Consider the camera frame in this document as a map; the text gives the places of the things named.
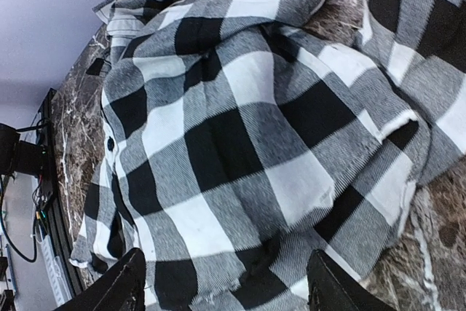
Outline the black front rail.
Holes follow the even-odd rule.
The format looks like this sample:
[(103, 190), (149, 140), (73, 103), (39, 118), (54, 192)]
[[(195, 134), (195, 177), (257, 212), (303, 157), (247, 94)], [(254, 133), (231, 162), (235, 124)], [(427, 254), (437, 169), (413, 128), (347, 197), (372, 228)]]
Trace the black front rail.
[(49, 89), (37, 113), (39, 121), (36, 124), (44, 125), (44, 127), (36, 131), (36, 142), (42, 148), (44, 158), (44, 175), (40, 187), (40, 209), (45, 214), (45, 229), (52, 241), (54, 253), (62, 261), (71, 295), (75, 297), (83, 292), (84, 284), (77, 268), (68, 261), (71, 255), (72, 239), (71, 234), (68, 232), (66, 215), (60, 201), (60, 187), (55, 159), (52, 123), (52, 99), (55, 93), (56, 90)]

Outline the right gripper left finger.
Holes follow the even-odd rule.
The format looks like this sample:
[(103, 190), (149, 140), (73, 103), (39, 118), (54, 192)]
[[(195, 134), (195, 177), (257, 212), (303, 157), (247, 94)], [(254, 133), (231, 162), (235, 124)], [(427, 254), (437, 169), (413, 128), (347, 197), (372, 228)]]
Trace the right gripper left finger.
[(60, 311), (144, 311), (146, 260), (133, 248), (88, 289), (60, 306)]

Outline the black white plaid shirt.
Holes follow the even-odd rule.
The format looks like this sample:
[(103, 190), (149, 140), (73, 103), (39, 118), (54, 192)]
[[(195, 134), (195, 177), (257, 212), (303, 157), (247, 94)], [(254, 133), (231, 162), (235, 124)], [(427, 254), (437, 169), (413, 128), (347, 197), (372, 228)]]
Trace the black white plaid shirt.
[(146, 259), (148, 310), (299, 310), (322, 249), (365, 277), (465, 155), (465, 0), (107, 0), (105, 154), (70, 261)]

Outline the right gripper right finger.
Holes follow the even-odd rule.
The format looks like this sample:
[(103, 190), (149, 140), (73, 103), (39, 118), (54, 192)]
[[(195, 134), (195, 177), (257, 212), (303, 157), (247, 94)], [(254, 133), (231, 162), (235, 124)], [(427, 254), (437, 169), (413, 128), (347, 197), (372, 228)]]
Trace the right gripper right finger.
[(307, 264), (309, 310), (393, 311), (365, 290), (325, 251), (315, 250)]

